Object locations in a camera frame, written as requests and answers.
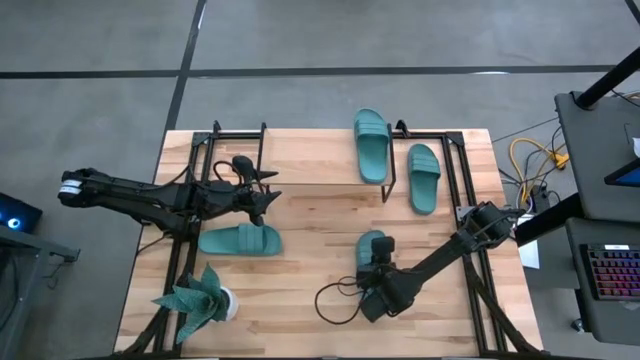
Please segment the green leaf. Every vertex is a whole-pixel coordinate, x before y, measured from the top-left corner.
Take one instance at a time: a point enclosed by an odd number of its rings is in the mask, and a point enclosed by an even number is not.
[[[182,301],[190,311],[206,311],[209,304],[209,295],[200,291],[182,288],[173,285],[173,291],[180,301]]]
[[[202,285],[209,295],[214,298],[220,297],[220,278],[218,278],[218,274],[209,266],[209,263],[207,263],[207,267],[202,273]]]
[[[191,308],[189,308],[187,305],[185,305],[182,300],[180,300],[178,298],[178,296],[176,296],[176,294],[169,294],[169,295],[165,295],[161,298],[155,299],[155,300],[151,300],[154,304],[158,304],[160,306],[164,306],[166,308],[169,308],[171,310],[176,310],[179,312],[190,312]]]
[[[211,318],[215,321],[225,321],[227,319],[228,311],[228,308],[219,306]]]
[[[187,281],[189,281],[189,288],[194,289],[194,290],[200,290],[202,292],[206,292],[206,289],[204,288],[204,286],[202,286],[202,283],[198,280],[196,280],[193,275],[188,274],[187,275]]]
[[[200,329],[207,321],[209,321],[209,317],[201,312],[194,312],[187,315],[187,322],[180,331],[178,331],[178,338],[176,339],[178,344],[182,343],[196,330]]]

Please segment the teal slide sandal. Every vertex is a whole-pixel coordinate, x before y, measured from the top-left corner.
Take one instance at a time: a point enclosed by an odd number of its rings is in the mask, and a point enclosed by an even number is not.
[[[433,151],[423,144],[409,149],[409,199],[413,211],[429,215],[436,209],[440,164]]]
[[[215,255],[273,256],[282,252],[282,239],[271,226],[240,224],[200,234],[198,247]]]
[[[356,244],[356,268],[358,266],[371,263],[371,255],[373,255],[371,242],[373,239],[385,236],[386,235],[379,230],[371,230],[360,236],[360,239],[358,239],[358,243]]]
[[[360,176],[367,184],[381,184],[387,178],[387,123],[375,111],[362,109],[354,125]]]

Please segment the potted plant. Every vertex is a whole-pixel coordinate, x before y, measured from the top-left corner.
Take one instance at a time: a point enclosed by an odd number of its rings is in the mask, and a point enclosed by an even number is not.
[[[238,300],[231,290],[220,286],[220,279],[209,266],[204,269],[200,281],[188,274],[188,287],[173,286],[173,294],[153,300],[171,310],[187,314],[187,321],[178,331],[181,343],[209,321],[231,320],[238,311]]]

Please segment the concrete floor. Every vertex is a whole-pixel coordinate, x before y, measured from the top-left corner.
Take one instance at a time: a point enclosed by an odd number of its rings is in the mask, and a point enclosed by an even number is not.
[[[195,0],[5,0],[0,72],[177,69],[195,6]],[[606,65],[638,46],[639,32],[623,0],[209,0],[192,68]],[[553,118],[556,93],[585,89],[600,76],[190,79],[176,128],[208,129],[214,119],[227,129],[254,129],[262,121],[348,128],[357,109],[373,107],[410,127],[482,127],[498,139]],[[82,248],[58,287],[40,292],[21,359],[110,353],[140,227],[107,210],[62,207],[59,178],[91,166],[150,181],[175,83],[0,80],[0,191],[44,210],[40,234]],[[619,87],[632,89],[640,89],[637,76]],[[557,126],[552,121],[518,136],[546,144]],[[513,138],[494,144],[499,166],[512,174]],[[524,147],[520,162],[530,151]],[[575,191],[570,168],[547,181],[562,197]],[[505,185],[508,199],[515,192]],[[638,347],[574,333],[570,291],[530,285],[547,350],[637,358]]]

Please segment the keyboard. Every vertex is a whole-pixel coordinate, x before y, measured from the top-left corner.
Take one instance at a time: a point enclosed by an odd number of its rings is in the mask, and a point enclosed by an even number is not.
[[[590,244],[581,250],[596,299],[640,301],[640,246]]]

